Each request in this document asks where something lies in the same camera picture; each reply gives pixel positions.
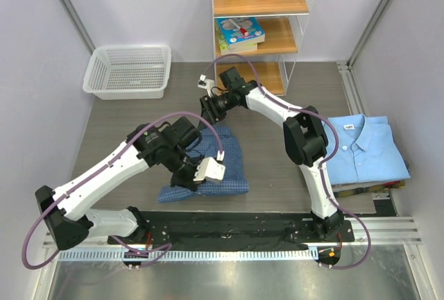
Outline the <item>dark blue checkered shirt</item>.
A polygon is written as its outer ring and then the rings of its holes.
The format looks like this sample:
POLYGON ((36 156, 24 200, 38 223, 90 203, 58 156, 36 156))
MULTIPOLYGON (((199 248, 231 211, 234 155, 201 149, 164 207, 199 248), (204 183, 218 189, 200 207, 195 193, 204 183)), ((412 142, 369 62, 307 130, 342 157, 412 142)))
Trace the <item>dark blue checkered shirt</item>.
POLYGON ((250 191, 249 182, 244 173, 244 160, 239 140, 227 126, 216 125, 214 128, 225 151, 223 180, 218 183, 208 181, 199 185, 195 192, 184 187, 166 185, 157 196, 158 203, 173 203, 192 197, 241 195, 250 191))

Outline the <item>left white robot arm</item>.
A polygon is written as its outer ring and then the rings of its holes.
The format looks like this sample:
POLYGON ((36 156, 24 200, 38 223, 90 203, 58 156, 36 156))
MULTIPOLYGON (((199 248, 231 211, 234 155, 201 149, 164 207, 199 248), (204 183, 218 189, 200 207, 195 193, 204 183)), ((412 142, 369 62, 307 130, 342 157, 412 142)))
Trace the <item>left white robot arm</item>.
POLYGON ((67 195, 44 218, 59 250, 74 248, 87 238, 111 235, 128 244, 143 242, 150 226, 137 208, 94 210, 92 206, 124 181, 154 165, 163 165, 171 172, 173 185, 197 190, 194 175, 202 159, 188 156, 187 148, 201 140, 200 131, 186 117, 146 132, 142 128, 138 126, 107 158, 70 183, 56 189, 43 185, 35 192, 41 211, 67 195))

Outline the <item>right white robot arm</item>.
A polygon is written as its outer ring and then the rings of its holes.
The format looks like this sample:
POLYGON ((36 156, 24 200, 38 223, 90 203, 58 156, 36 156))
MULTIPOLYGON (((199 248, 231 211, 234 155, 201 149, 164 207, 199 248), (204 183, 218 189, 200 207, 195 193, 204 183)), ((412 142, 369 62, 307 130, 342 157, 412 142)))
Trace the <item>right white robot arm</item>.
POLYGON ((317 110, 283 101, 255 80, 246 82, 235 67, 219 78, 225 89, 218 94, 212 92, 214 81, 205 75, 198 80, 198 87, 207 92, 200 98, 201 117, 216 124, 225 119, 229 110, 242 106, 276 123, 283 130, 289 159, 299 166, 307 184, 314 235, 322 241, 331 240, 339 232, 344 216, 327 175, 328 139, 317 110))

